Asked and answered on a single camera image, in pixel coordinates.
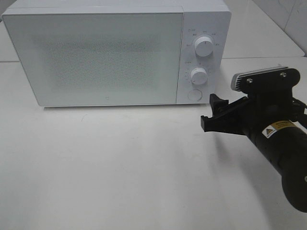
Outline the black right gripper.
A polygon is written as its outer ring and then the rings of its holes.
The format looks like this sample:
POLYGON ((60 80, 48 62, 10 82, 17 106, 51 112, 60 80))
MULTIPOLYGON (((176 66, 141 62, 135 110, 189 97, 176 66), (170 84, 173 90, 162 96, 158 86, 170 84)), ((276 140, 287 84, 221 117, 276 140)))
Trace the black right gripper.
POLYGON ((301 116, 301 103, 293 98, 300 81, 294 68, 245 77, 241 92, 246 96, 230 103, 210 95, 212 116, 201 116, 204 132, 245 135, 254 143, 301 141, 301 129, 294 123, 301 116))

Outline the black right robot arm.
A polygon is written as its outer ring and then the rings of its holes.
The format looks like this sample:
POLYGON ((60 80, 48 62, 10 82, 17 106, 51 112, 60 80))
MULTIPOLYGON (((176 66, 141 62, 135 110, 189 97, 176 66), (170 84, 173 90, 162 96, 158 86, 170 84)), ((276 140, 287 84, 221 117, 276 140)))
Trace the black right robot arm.
POLYGON ((210 95, 212 116, 204 132, 246 136, 280 174, 288 202, 307 210, 306 104, 293 96, 300 73, 286 66, 237 73, 231 89, 244 97, 230 103, 210 95))

